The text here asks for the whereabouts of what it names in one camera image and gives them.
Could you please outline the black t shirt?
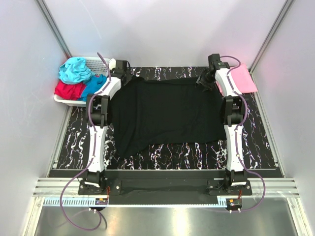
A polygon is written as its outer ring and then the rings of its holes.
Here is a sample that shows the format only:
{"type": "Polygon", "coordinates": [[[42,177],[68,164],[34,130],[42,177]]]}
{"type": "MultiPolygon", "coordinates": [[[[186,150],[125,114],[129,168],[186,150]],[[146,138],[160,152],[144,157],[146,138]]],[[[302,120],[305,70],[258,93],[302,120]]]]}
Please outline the black t shirt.
{"type": "Polygon", "coordinates": [[[222,97],[196,78],[132,80],[111,99],[114,142],[122,158],[149,145],[207,143],[224,140],[222,97]]]}

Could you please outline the left orange connector box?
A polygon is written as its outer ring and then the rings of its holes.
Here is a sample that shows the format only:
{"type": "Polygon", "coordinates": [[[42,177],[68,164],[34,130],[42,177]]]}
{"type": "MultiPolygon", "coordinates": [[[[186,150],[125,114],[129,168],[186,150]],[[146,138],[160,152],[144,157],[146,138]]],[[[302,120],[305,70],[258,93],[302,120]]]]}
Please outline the left orange connector box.
{"type": "Polygon", "coordinates": [[[108,198],[96,198],[95,204],[96,205],[108,205],[108,198]]]}

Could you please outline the light blue t shirt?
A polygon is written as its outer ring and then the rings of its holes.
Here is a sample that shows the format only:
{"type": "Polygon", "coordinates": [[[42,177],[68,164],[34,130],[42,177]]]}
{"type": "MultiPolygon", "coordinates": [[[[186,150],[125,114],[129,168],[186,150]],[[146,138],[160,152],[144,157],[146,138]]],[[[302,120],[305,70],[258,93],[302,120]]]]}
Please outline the light blue t shirt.
{"type": "Polygon", "coordinates": [[[95,75],[86,65],[83,57],[69,58],[59,67],[58,78],[67,85],[74,85],[88,81],[95,75]]]}

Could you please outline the black marble pattern mat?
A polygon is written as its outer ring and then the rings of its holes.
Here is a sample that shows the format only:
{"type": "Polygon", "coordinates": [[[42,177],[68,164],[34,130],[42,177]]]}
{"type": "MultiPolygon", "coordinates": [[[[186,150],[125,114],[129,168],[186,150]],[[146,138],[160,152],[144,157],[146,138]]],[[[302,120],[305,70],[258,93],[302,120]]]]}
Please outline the black marble pattern mat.
{"type": "MultiPolygon", "coordinates": [[[[131,74],[146,80],[168,80],[198,76],[201,67],[133,67],[131,74]]],[[[262,120],[256,94],[246,95],[248,116],[243,126],[243,158],[248,169],[276,167],[262,120]]],[[[129,158],[121,158],[114,146],[113,128],[106,132],[104,165],[108,170],[202,170],[224,169],[226,141],[206,144],[184,143],[150,145],[129,158]]],[[[55,165],[57,169],[79,170],[88,162],[90,135],[84,107],[72,107],[65,137],[55,165]]]]}

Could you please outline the red t shirt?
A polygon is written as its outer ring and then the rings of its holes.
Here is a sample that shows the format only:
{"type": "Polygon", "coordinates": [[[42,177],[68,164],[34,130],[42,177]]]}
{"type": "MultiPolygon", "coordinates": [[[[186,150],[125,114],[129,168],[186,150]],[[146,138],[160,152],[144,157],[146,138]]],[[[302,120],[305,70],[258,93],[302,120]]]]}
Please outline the red t shirt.
{"type": "Polygon", "coordinates": [[[86,85],[84,83],[69,85],[59,80],[55,87],[54,94],[65,100],[78,100],[85,87],[86,85]]]}

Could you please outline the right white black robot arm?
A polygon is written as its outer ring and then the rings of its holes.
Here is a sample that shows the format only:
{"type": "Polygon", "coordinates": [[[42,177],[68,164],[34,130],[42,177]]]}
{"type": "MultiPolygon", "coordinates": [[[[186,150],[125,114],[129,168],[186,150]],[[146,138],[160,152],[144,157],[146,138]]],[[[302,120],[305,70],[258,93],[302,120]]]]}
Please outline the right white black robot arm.
{"type": "Polygon", "coordinates": [[[247,187],[247,172],[243,162],[242,133],[243,124],[248,114],[246,99],[237,88],[232,77],[232,70],[241,66],[231,67],[221,59],[220,54],[208,56],[208,64],[199,75],[196,84],[204,90],[221,89],[223,102],[220,109],[220,118],[226,133],[227,166],[225,177],[218,187],[229,195],[239,194],[242,188],[247,187]]]}

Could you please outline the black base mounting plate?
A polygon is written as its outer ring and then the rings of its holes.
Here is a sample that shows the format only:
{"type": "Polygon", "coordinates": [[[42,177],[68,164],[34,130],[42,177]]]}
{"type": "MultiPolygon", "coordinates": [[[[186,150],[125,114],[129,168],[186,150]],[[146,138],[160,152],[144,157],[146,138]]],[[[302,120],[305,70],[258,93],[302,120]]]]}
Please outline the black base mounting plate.
{"type": "Polygon", "coordinates": [[[252,195],[245,171],[104,171],[81,176],[79,195],[109,194],[113,205],[209,205],[218,196],[252,195]]]}

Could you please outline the right orange connector box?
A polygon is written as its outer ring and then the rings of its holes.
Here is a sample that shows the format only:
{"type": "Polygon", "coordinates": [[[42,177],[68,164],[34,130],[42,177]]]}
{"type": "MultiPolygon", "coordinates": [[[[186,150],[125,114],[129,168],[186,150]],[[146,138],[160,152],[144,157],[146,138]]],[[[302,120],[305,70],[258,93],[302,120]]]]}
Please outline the right orange connector box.
{"type": "Polygon", "coordinates": [[[239,210],[242,208],[243,201],[241,198],[237,199],[229,199],[227,202],[227,209],[228,210],[239,210]]]}

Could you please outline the orange connector box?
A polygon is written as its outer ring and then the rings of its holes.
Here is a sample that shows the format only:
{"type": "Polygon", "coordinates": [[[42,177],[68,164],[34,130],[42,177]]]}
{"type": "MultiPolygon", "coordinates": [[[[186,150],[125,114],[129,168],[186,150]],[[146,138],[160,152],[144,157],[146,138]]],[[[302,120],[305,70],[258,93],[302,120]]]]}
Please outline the orange connector box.
{"type": "Polygon", "coordinates": [[[96,198],[95,204],[96,205],[108,205],[108,198],[96,198]]]}
{"type": "Polygon", "coordinates": [[[241,198],[237,199],[229,199],[227,202],[227,209],[228,210],[239,210],[242,208],[243,201],[241,198]]]}

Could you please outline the folded pink t shirt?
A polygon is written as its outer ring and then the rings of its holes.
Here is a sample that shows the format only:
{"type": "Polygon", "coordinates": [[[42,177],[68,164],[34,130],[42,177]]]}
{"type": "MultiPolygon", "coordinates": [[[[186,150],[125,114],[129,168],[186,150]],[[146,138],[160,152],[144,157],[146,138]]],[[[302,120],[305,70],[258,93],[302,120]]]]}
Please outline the folded pink t shirt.
{"type": "Polygon", "coordinates": [[[257,87],[245,64],[232,67],[229,74],[228,71],[229,69],[222,68],[215,72],[215,80],[223,96],[236,96],[234,91],[238,94],[257,92],[257,87]]]}

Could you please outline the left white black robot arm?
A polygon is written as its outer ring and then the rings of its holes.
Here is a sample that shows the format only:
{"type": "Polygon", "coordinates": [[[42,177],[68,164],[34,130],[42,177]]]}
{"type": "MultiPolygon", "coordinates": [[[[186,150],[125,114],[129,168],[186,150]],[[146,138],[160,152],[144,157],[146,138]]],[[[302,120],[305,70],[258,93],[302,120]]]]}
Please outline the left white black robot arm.
{"type": "Polygon", "coordinates": [[[126,60],[111,59],[108,63],[101,59],[108,75],[106,82],[93,94],[87,95],[86,117],[89,125],[90,148],[89,160],[82,174],[80,195],[106,193],[104,145],[105,136],[110,125],[110,100],[121,87],[127,83],[130,63],[126,60]]]}

